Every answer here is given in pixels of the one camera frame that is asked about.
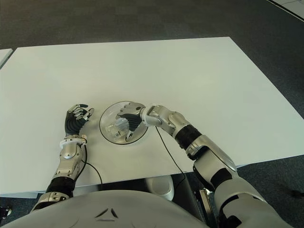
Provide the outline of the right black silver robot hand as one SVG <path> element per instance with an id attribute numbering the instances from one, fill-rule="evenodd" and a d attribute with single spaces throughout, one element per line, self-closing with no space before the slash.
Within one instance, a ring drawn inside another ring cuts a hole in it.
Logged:
<path id="1" fill-rule="evenodd" d="M 117 118 L 124 118 L 128 121 L 129 130 L 125 137 L 125 140 L 129 142 L 136 131 L 138 126 L 142 122 L 141 114 L 146 108 L 145 105 L 136 102 L 129 102 L 125 104 L 118 112 Z"/>

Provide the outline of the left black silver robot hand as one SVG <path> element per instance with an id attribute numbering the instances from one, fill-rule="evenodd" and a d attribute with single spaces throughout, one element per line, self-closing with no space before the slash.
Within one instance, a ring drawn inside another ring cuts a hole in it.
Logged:
<path id="1" fill-rule="evenodd" d="M 86 104 L 76 104 L 68 109 L 65 118 L 65 134 L 79 135 L 80 130 L 89 121 L 95 109 L 88 108 Z"/>

